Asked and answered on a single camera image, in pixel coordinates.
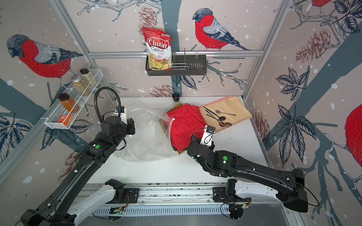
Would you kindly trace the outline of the light spice jar black lid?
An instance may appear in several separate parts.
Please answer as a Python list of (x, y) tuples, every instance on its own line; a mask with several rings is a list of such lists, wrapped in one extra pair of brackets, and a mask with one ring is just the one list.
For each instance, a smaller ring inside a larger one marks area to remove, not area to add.
[(97, 85), (97, 80), (94, 78), (93, 74), (89, 71), (89, 69), (84, 68), (80, 70), (82, 79), (91, 87)]

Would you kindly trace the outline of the black spoon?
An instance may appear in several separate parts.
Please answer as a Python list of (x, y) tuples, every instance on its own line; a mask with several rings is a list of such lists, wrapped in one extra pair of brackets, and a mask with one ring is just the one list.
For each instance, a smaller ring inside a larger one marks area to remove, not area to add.
[(213, 114), (214, 116), (216, 116), (216, 118), (219, 120), (219, 121), (225, 121), (226, 118), (224, 116), (218, 116), (216, 113), (214, 113), (213, 111), (209, 110), (208, 108), (204, 107), (205, 110), (210, 113), (210, 114)]

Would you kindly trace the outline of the black lid pepper grinder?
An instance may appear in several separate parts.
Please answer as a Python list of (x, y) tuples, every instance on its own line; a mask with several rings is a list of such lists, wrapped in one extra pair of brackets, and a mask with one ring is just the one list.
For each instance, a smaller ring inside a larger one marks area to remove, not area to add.
[(179, 102), (180, 101), (180, 94), (179, 93), (173, 93), (172, 94), (172, 98), (174, 102)]

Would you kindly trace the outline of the red cassava chips bag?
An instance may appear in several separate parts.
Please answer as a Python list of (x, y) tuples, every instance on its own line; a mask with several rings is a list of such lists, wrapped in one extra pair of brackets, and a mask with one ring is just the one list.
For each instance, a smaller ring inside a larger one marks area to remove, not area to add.
[(172, 67), (172, 37), (162, 30), (142, 28), (147, 53), (148, 70), (169, 70)]

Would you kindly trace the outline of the red trousers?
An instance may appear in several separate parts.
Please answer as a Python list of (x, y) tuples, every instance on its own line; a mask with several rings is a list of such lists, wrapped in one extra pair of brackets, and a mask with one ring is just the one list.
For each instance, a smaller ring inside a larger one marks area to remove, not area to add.
[(172, 124), (180, 133), (180, 148), (186, 150), (190, 144), (191, 136), (202, 138), (203, 128), (207, 126), (199, 106), (184, 104), (171, 112), (168, 117), (174, 118)]

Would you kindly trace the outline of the tan spice jar silver lid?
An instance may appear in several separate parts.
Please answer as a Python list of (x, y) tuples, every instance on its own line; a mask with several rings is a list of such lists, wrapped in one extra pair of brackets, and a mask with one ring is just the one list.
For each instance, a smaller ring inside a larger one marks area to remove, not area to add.
[(87, 83), (80, 76), (73, 76), (72, 78), (74, 89), (81, 96), (89, 96), (91, 94), (91, 90), (88, 88)]

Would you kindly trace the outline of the orange spice jar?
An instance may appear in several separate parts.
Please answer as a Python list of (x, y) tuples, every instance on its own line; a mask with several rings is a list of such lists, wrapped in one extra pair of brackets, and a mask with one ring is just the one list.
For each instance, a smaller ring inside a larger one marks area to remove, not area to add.
[(70, 97), (69, 94), (67, 93), (62, 93), (58, 96), (59, 101), (61, 102), (61, 104), (63, 105), (63, 107), (70, 113), (76, 113), (78, 112), (78, 108), (77, 104), (75, 102), (75, 100)]

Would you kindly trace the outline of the wooden brown spoon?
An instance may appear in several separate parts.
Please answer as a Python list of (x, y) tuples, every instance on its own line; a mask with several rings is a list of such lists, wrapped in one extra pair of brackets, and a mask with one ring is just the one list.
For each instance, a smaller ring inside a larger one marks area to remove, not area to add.
[(221, 127), (231, 127), (232, 124), (230, 122), (224, 122), (224, 121), (220, 121), (218, 120), (219, 126)]

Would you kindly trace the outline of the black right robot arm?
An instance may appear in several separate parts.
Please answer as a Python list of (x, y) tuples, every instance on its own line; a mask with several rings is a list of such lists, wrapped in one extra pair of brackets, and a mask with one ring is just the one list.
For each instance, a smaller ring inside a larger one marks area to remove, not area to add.
[(251, 162), (225, 150), (213, 151), (215, 145), (201, 144), (201, 139), (191, 137), (187, 154), (201, 165), (204, 171), (216, 177), (234, 177), (251, 180), (275, 189), (284, 207), (308, 212), (307, 192), (304, 189), (304, 174), (301, 170), (276, 170)]

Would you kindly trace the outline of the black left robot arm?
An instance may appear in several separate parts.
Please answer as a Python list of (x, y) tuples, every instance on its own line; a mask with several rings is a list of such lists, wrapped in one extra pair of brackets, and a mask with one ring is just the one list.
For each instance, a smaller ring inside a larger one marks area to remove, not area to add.
[(91, 176), (116, 151), (127, 135), (135, 134), (132, 118), (122, 121), (110, 116), (100, 122), (101, 132), (77, 156), (76, 166), (58, 188), (37, 209), (28, 209), (20, 218), (25, 226), (74, 226), (79, 213), (69, 213), (72, 203)]

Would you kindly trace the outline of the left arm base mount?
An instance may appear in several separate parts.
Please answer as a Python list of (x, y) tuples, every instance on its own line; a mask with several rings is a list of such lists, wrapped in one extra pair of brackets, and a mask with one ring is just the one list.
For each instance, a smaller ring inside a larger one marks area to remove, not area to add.
[(135, 204), (139, 197), (139, 188), (118, 188), (115, 197), (107, 204)]

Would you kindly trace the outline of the black trousers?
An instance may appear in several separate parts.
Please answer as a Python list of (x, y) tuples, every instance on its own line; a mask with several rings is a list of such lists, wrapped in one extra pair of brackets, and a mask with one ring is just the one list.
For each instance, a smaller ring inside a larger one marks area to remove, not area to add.
[(180, 148), (180, 133), (173, 124), (170, 127), (170, 140), (171, 140), (171, 145), (172, 145), (172, 148), (174, 149), (174, 151), (179, 152), (182, 150)]

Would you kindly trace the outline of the clear acrylic spice shelf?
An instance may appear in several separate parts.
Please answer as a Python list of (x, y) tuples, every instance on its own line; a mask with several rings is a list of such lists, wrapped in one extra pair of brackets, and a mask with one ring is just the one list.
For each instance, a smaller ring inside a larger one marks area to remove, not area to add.
[(68, 130), (88, 99), (100, 88), (103, 74), (99, 69), (83, 69), (72, 77), (72, 84), (58, 96), (58, 105), (46, 117), (45, 125), (50, 129)]

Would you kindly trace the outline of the clear plastic vacuum bag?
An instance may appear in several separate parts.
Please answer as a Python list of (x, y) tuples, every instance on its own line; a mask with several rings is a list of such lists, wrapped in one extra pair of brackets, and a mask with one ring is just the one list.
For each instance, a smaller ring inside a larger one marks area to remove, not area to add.
[[(145, 163), (173, 158), (177, 155), (171, 146), (170, 127), (174, 118), (160, 107), (147, 105), (136, 98), (125, 102), (127, 117), (134, 120), (135, 134), (125, 138), (126, 147), (115, 152), (116, 157), (133, 163)], [(167, 123), (163, 131), (159, 120)]]

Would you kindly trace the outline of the brown trousers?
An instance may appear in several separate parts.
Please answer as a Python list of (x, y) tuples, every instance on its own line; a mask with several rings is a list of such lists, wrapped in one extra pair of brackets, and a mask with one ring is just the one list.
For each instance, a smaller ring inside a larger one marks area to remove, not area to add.
[[(175, 109), (177, 109), (177, 108), (180, 108), (181, 106), (183, 106), (183, 105), (182, 105), (182, 104), (176, 104), (176, 105), (175, 105), (172, 109), (170, 109), (168, 112), (171, 112), (171, 111), (173, 111), (173, 110), (175, 110)], [(163, 129), (163, 131), (166, 132), (166, 131), (168, 130), (168, 125), (167, 125), (167, 123), (165, 123), (165, 121), (162, 120), (162, 119), (159, 120), (159, 123), (160, 123), (161, 128)], [(178, 153), (178, 155), (180, 155), (182, 152), (184, 152), (184, 150), (178, 151), (177, 148), (173, 146), (173, 144), (171, 144), (171, 146), (172, 146), (173, 150)]]

